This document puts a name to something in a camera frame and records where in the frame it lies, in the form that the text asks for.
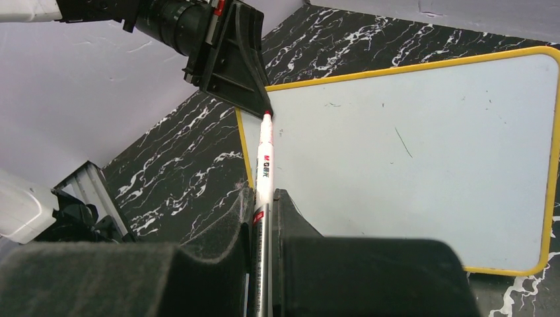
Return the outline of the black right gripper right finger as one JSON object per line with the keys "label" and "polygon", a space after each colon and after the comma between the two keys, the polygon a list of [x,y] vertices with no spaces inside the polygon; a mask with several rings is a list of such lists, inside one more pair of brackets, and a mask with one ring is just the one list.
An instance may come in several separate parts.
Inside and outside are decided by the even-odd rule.
{"label": "black right gripper right finger", "polygon": [[325,237],[286,190],[273,196],[274,316],[478,316],[457,255],[443,242]]}

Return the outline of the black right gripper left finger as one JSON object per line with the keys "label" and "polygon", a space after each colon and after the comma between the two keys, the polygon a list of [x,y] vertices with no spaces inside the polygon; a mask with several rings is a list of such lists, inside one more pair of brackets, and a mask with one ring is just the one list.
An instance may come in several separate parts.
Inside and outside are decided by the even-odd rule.
{"label": "black right gripper left finger", "polygon": [[1,262],[2,316],[245,316],[251,189],[185,246],[36,242]]}

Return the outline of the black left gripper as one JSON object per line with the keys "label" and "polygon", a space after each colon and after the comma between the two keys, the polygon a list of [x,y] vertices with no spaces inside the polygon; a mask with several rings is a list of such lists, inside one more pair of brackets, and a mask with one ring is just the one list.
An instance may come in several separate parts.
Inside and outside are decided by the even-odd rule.
{"label": "black left gripper", "polygon": [[261,118],[273,115],[263,18],[242,1],[140,1],[136,27],[188,57],[185,82]]}

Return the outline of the white red whiteboard marker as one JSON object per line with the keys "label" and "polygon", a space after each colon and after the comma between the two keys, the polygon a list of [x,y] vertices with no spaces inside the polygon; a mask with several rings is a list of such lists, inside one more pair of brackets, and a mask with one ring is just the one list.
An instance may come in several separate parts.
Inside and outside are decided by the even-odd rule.
{"label": "white red whiteboard marker", "polygon": [[254,264],[251,275],[250,316],[270,316],[271,306],[271,229],[273,206],[273,122],[266,112],[260,126],[256,157],[255,205],[252,219]]}

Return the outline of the yellow framed whiteboard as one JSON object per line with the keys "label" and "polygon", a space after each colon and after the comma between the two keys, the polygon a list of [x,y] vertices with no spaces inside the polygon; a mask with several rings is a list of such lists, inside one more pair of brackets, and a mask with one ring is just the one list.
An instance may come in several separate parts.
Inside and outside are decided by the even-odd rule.
{"label": "yellow framed whiteboard", "polygon": [[549,259],[559,50],[275,85],[274,184],[325,236],[428,238],[473,273]]}

